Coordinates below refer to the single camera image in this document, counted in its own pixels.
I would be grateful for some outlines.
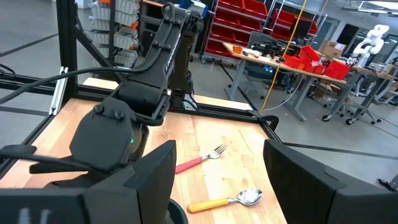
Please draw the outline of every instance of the metal fork tines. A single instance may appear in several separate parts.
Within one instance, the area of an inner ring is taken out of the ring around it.
[[[203,158],[203,159],[217,159],[217,158],[219,158],[219,156],[221,155],[221,153],[224,152],[224,150],[225,150],[226,148],[227,148],[227,147],[226,147],[224,144],[222,144],[222,145],[218,146],[217,148],[215,148],[214,151],[213,151],[212,153],[209,153],[209,154],[207,154],[207,155],[204,155],[202,158]]]

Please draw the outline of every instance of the black monitor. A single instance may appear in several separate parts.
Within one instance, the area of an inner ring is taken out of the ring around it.
[[[294,19],[293,25],[290,27],[290,33],[293,33],[294,26],[297,22],[297,18]],[[301,19],[298,21],[296,31],[293,34],[293,39],[304,39],[312,26],[312,21]]]

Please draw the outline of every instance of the white humanoid robot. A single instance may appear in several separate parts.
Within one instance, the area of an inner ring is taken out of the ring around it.
[[[356,64],[357,66],[363,67],[371,54],[379,53],[384,45],[384,40],[382,40],[381,37],[389,29],[390,27],[386,25],[379,24],[374,26],[374,29],[370,30],[368,34],[366,34],[365,39],[356,46],[351,57],[347,60],[347,64]]]

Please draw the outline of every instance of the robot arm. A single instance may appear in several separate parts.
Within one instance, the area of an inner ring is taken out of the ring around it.
[[[380,24],[374,26],[374,29],[370,30],[368,34],[366,34],[365,39],[355,47],[349,61],[351,63],[355,63],[356,60],[353,59],[359,57],[356,64],[358,66],[363,66],[371,54],[379,53],[384,45],[384,40],[382,40],[381,37],[388,30],[389,26]]]
[[[27,158],[12,153],[17,150],[2,150],[2,156],[39,162],[30,167],[32,174],[88,171],[49,183],[51,189],[0,189],[0,203],[9,205],[0,208],[2,222],[29,223],[33,217],[35,223],[165,223],[175,141],[141,157],[147,126],[161,125],[169,108],[168,87],[192,90],[187,52],[203,23],[198,12],[172,4],[165,4],[163,13],[144,63],[80,121],[70,143],[71,156]]]

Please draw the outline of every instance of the red storage bin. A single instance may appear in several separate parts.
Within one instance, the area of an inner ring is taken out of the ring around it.
[[[315,35],[317,32],[318,32],[317,23],[312,21],[312,25],[308,33]]]
[[[244,0],[244,13],[265,19],[268,15],[266,5],[262,2]]]
[[[284,28],[275,27],[274,30],[270,33],[271,37],[277,40],[289,40],[290,39],[290,31]]]
[[[279,9],[276,9],[274,11],[274,13],[272,14],[272,26],[274,25],[274,23],[278,23],[280,25],[283,26],[288,26],[289,29],[293,24],[294,18],[295,18],[295,14],[287,12],[287,11],[281,11],[279,14],[279,18],[278,20],[276,19],[279,13]]]
[[[230,54],[226,47],[220,42],[209,40],[206,46],[206,52],[210,54],[216,54],[224,57],[230,57]]]
[[[317,65],[317,66],[314,68],[313,72],[314,72],[315,74],[322,75],[322,74],[325,72],[325,70],[326,70],[326,67],[325,67],[325,66],[323,66],[323,65]]]
[[[233,13],[219,9],[216,11],[214,22],[230,27],[238,27],[239,19]]]
[[[302,69],[303,71],[313,73],[316,66],[312,66],[311,62],[304,62],[303,60],[302,63],[304,64],[304,68]]]
[[[297,57],[293,57],[293,56],[289,56],[289,55],[285,55],[285,61],[283,62],[283,64],[285,64],[286,66],[289,66],[290,68],[296,68],[296,69],[303,69],[304,68],[304,64],[302,63],[302,61],[297,58]]]
[[[345,76],[347,76],[350,69],[351,67],[345,64],[330,62],[329,66],[325,70],[325,75],[329,76],[330,78],[343,80]]]
[[[245,17],[239,18],[239,26],[238,27],[242,30],[246,30],[249,32],[252,32],[252,31],[262,32],[262,27],[261,27],[260,21],[257,21],[254,19],[248,19]]]
[[[302,47],[298,56],[306,62],[318,63],[319,61],[319,55],[309,45]]]
[[[232,10],[239,11],[239,12],[244,11],[243,0],[219,0],[218,6],[225,7],[225,8],[232,9]]]
[[[213,25],[210,31],[210,37],[222,40],[225,42],[233,43],[235,42],[234,31],[221,26]]]
[[[235,32],[235,44],[238,44],[243,47],[247,47],[249,44],[250,34],[244,32]]]

